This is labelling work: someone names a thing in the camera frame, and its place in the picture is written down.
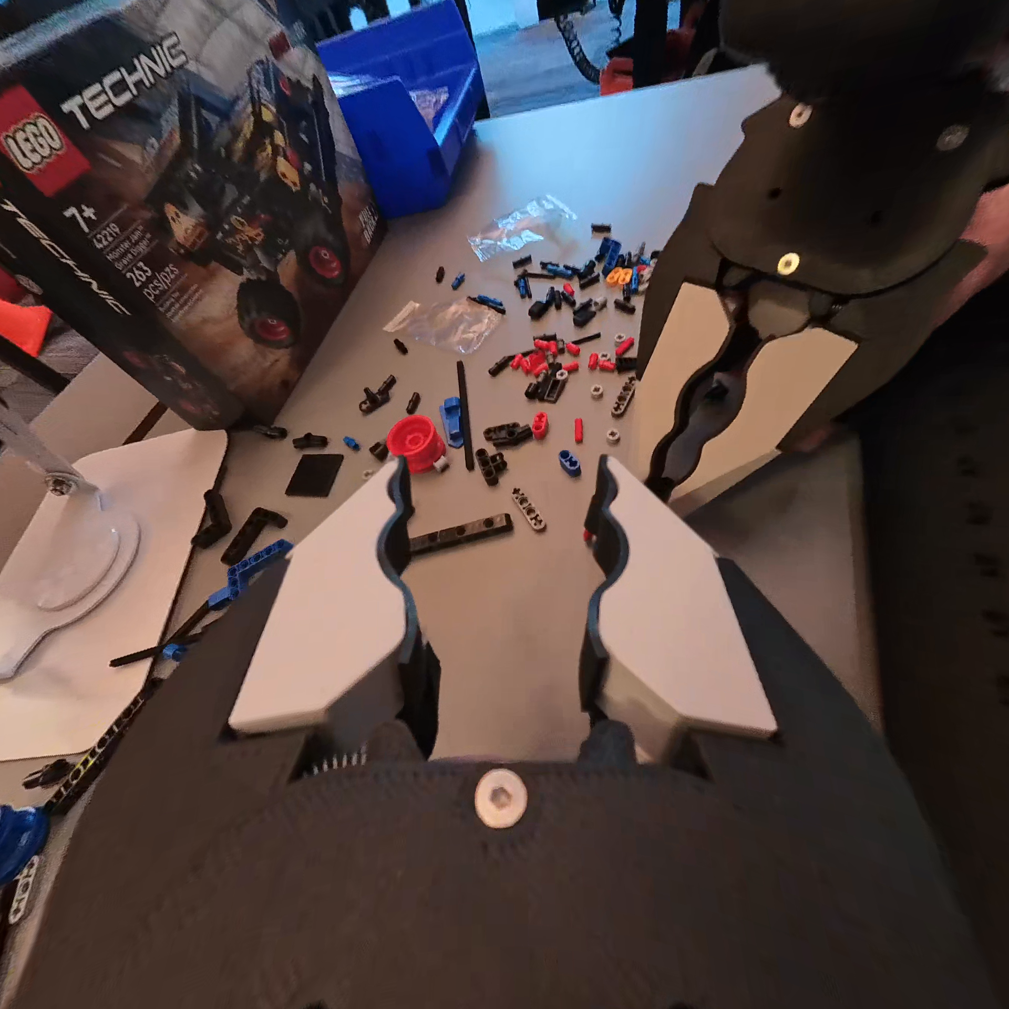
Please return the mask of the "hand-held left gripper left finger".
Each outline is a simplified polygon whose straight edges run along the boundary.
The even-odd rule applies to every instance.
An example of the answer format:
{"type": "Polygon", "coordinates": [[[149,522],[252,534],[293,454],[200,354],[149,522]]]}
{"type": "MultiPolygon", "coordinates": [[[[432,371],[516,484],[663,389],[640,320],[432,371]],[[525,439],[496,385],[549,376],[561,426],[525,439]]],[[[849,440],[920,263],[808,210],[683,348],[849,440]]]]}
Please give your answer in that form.
{"type": "Polygon", "coordinates": [[[229,716],[234,733],[321,728],[350,755],[399,719],[431,757],[440,663],[401,577],[412,513],[408,463],[393,457],[293,548],[229,716]]]}

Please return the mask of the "pile of small mixed bricks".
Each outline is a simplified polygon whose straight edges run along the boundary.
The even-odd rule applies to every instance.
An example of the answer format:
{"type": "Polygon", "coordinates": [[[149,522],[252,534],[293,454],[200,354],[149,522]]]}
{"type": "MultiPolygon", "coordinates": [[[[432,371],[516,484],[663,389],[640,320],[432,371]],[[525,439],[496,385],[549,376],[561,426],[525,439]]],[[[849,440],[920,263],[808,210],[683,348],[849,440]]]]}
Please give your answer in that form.
{"type": "Polygon", "coordinates": [[[604,337],[600,327],[637,311],[659,255],[647,242],[621,240],[607,222],[591,223],[587,239],[568,235],[487,262],[474,255],[473,269],[457,271],[437,304],[467,297],[506,318],[479,350],[449,352],[464,362],[488,353],[490,379],[511,375],[527,399],[553,403],[572,378],[633,355],[614,350],[624,339],[604,337]]]}

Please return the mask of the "grey desk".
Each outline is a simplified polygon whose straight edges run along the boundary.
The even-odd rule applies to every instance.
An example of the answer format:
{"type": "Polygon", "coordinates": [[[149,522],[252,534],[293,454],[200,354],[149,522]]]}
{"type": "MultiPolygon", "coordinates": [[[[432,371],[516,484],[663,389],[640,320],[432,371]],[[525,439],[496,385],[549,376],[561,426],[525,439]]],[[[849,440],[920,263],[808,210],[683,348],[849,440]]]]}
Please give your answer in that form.
{"type": "MultiPolygon", "coordinates": [[[[528,198],[556,195],[585,240],[609,222],[624,241],[662,246],[694,187],[713,182],[740,141],[740,122],[771,101],[762,69],[631,91],[477,123],[451,198],[393,221],[387,236],[284,406],[295,434],[349,434],[363,448],[384,435],[411,393],[435,415],[457,393],[456,356],[424,344],[397,353],[386,322],[410,300],[441,301],[435,269],[470,272],[466,238],[528,198]],[[397,376],[389,403],[364,416],[363,388],[397,376]]],[[[478,432],[524,415],[522,384],[490,379],[488,353],[465,362],[478,432]]],[[[582,541],[610,403],[591,399],[585,373],[550,411],[550,436],[509,455],[511,482],[542,511],[510,535],[410,564],[406,581],[442,664],[436,758],[562,760],[587,734],[577,661],[600,571],[582,541]],[[573,422],[584,422],[576,444],[573,422]],[[569,450],[582,473],[563,473],[569,450]]],[[[703,536],[745,570],[839,677],[877,732],[884,726],[864,560],[858,442],[838,434],[809,455],[762,469],[697,513],[703,536]]]]}

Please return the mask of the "person's right hand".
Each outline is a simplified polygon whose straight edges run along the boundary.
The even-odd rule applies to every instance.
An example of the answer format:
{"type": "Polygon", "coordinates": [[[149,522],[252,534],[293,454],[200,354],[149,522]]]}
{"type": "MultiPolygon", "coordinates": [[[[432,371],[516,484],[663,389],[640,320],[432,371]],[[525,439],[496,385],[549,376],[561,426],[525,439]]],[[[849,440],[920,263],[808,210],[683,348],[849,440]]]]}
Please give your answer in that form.
{"type": "Polygon", "coordinates": [[[992,284],[1008,270],[1008,183],[990,189],[977,200],[961,239],[985,249],[977,270],[982,286],[992,284]]]}

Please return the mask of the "black angled beam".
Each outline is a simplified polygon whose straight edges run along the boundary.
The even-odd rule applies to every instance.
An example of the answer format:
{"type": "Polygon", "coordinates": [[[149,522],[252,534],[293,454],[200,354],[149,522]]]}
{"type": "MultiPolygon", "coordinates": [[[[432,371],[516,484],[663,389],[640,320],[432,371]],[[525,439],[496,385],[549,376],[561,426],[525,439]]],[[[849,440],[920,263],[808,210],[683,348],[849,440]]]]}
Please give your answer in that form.
{"type": "Polygon", "coordinates": [[[228,567],[238,564],[250,555],[256,541],[266,529],[284,530],[288,523],[289,519],[281,512],[265,507],[253,508],[221,555],[221,563],[228,567]]]}

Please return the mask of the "black flat panel tile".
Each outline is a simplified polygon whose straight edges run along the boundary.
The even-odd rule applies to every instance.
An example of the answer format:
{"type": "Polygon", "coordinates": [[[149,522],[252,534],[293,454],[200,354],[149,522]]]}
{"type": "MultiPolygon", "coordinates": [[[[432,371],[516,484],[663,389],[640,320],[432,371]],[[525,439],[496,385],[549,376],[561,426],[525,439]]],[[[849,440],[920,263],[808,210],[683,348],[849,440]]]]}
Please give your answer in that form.
{"type": "Polygon", "coordinates": [[[288,498],[328,498],[341,469],[341,453],[304,455],[284,489],[288,498]]]}

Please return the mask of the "long black beam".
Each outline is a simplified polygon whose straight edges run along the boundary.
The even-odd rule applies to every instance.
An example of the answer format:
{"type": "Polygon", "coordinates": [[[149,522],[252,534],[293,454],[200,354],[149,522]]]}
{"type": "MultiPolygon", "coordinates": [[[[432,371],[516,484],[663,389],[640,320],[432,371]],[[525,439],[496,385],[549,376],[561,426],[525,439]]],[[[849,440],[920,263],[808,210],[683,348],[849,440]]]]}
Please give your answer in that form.
{"type": "Polygon", "coordinates": [[[416,559],[449,549],[470,545],[513,532],[511,515],[492,514],[467,523],[454,524],[434,532],[410,538],[410,558],[416,559]]]}

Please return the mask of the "long black axle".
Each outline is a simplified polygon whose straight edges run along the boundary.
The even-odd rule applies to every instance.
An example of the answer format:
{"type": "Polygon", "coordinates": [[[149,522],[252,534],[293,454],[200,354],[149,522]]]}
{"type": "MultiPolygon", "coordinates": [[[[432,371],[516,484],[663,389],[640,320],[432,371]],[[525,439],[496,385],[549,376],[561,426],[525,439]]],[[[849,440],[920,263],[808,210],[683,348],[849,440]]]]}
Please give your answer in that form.
{"type": "Polygon", "coordinates": [[[456,373],[458,382],[460,428],[463,439],[464,464],[469,472],[475,471],[475,459],[472,444],[472,430],[469,410],[469,396],[467,384],[467,373],[462,359],[456,361],[456,373]]]}

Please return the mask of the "white book stand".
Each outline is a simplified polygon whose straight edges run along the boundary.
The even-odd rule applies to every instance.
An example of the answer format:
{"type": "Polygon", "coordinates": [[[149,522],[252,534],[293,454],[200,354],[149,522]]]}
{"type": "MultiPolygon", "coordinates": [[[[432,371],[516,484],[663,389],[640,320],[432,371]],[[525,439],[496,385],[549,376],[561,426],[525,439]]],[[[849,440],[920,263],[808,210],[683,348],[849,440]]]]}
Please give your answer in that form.
{"type": "Polygon", "coordinates": [[[2,404],[46,495],[2,569],[2,762],[85,750],[140,687],[110,659],[167,622],[228,444],[183,430],[70,464],[2,404]]]}

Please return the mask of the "black perforated panel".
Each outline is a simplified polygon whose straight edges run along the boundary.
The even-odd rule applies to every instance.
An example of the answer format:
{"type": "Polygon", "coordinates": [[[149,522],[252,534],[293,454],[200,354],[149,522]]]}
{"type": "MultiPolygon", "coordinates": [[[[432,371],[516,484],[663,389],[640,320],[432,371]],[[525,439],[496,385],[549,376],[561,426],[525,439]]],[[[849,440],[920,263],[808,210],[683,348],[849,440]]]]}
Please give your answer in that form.
{"type": "Polygon", "coordinates": [[[1008,998],[1008,282],[851,413],[886,736],[1008,998]]]}

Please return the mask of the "blue plastic bin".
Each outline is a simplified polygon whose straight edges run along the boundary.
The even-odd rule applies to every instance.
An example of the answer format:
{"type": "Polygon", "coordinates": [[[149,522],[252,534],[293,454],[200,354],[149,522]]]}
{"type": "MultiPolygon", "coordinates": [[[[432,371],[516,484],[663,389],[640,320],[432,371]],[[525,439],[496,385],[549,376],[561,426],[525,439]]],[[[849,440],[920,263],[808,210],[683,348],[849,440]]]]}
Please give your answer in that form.
{"type": "Polygon", "coordinates": [[[386,218],[442,206],[486,90],[455,2],[436,2],[317,45],[386,218]]]}

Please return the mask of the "blue wheel hub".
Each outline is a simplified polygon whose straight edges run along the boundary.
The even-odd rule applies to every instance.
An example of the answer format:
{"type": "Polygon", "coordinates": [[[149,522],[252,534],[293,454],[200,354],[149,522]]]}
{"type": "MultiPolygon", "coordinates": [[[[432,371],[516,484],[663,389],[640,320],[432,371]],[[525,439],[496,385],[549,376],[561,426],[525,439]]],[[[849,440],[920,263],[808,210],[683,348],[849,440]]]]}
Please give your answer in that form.
{"type": "Polygon", "coordinates": [[[1,805],[1,887],[14,880],[44,847],[48,814],[37,806],[1,805]]]}

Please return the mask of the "white thin beam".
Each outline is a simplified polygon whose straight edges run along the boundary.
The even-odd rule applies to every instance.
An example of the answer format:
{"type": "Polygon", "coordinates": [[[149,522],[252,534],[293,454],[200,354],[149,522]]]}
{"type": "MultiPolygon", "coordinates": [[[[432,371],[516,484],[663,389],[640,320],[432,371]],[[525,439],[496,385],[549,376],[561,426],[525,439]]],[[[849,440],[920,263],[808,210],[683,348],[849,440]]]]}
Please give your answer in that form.
{"type": "Polygon", "coordinates": [[[30,903],[32,902],[32,890],[35,877],[43,864],[43,857],[37,853],[28,860],[24,868],[15,878],[15,889],[10,908],[8,911],[8,923],[11,927],[19,923],[28,914],[30,903]]]}

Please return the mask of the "toy truck set box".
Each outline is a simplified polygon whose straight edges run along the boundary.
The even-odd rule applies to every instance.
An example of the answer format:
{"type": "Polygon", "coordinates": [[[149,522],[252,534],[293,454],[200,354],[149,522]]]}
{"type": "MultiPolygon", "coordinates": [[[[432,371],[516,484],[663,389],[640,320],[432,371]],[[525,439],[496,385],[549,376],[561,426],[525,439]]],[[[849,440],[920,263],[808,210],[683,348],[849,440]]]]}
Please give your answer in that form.
{"type": "Polygon", "coordinates": [[[199,430],[270,424],[386,225],[285,2],[2,2],[2,265],[199,430]]]}

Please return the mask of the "orange plastic object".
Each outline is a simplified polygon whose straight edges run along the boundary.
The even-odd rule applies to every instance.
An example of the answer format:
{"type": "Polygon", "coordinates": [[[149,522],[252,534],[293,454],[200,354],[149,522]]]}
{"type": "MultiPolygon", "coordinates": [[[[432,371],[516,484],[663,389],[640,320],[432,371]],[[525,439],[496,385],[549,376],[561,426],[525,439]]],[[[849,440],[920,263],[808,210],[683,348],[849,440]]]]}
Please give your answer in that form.
{"type": "Polygon", "coordinates": [[[42,351],[52,310],[1,300],[1,337],[32,358],[42,351]]]}

